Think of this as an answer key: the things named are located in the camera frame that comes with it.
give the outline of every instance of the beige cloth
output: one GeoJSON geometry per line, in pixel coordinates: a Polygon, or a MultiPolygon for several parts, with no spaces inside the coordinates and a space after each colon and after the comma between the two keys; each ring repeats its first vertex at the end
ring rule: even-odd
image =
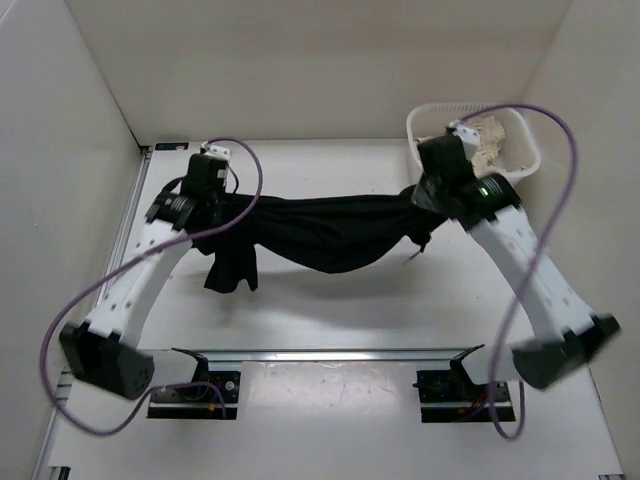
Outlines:
{"type": "MultiPolygon", "coordinates": [[[[494,115],[487,117],[475,117],[465,122],[465,125],[473,128],[480,135],[480,148],[471,159],[473,171],[477,177],[485,176],[491,172],[504,173],[505,170],[495,165],[500,149],[504,144],[506,134],[500,120],[494,115]]],[[[422,143],[433,137],[418,138],[417,143],[422,143]]]]}

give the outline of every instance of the plastic basket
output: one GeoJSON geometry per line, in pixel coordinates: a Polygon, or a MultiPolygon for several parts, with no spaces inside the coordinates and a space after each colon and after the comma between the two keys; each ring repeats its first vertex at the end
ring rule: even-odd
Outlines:
{"type": "MultiPolygon", "coordinates": [[[[449,122],[478,110],[495,105],[480,102],[427,103],[420,105],[407,116],[407,139],[409,141],[409,174],[417,182],[422,174],[415,139],[438,136],[444,133],[449,122]]],[[[540,167],[540,151],[526,120],[511,108],[491,112],[504,126],[506,138],[496,161],[496,166],[512,185],[535,173],[540,167]]]]}

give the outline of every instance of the table surface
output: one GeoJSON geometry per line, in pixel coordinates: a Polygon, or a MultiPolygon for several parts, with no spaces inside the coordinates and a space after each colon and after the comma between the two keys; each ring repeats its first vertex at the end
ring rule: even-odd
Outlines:
{"type": "MultiPolygon", "coordinates": [[[[252,142],[265,194],[290,198],[395,194],[408,184],[397,140],[252,142]]],[[[154,152],[138,208],[184,174],[195,151],[154,152]]],[[[256,174],[234,148],[240,191],[256,174]]],[[[136,242],[139,225],[129,238],[136,242]]],[[[167,282],[141,348],[201,350],[457,348],[491,343],[511,290],[455,224],[423,255],[401,242],[385,258],[342,275],[313,272],[258,249],[260,286],[220,295],[202,288],[212,257],[191,251],[167,282]]],[[[521,312],[512,339],[530,335],[521,312]]],[[[252,363],[242,367],[233,422],[147,420],[88,438],[61,424],[50,464],[70,479],[518,478],[597,479],[620,473],[589,371],[550,391],[527,388],[524,437],[504,442],[489,424],[421,424],[411,362],[252,363]]],[[[131,405],[76,384],[68,406],[95,425],[131,405]]]]}

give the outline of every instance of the black garment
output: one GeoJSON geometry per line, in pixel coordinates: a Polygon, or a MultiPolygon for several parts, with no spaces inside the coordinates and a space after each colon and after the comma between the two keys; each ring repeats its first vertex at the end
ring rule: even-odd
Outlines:
{"type": "MultiPolygon", "coordinates": [[[[228,232],[197,240],[204,255],[216,254],[205,288],[233,292],[241,280],[258,288],[255,245],[305,267],[343,273],[369,265],[385,255],[402,237],[424,249],[431,232],[446,218],[411,203],[413,187],[399,195],[286,200],[261,197],[254,210],[228,232]]],[[[251,195],[226,194],[222,221],[228,222],[249,204],[251,195]]],[[[196,233],[212,224],[194,218],[187,225],[196,233]]]]}

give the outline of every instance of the laundry basket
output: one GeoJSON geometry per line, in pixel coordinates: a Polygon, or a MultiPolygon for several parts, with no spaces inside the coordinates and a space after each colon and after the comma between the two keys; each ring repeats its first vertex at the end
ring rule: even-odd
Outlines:
{"type": "MultiPolygon", "coordinates": [[[[420,105],[407,116],[407,139],[409,141],[409,175],[417,182],[422,174],[422,164],[415,140],[419,137],[439,136],[446,125],[493,103],[455,102],[427,103],[420,105]]],[[[540,151],[531,134],[529,125],[520,113],[512,108],[496,110],[495,115],[502,123],[506,138],[500,150],[495,166],[511,185],[528,177],[540,167],[540,151]]]]}

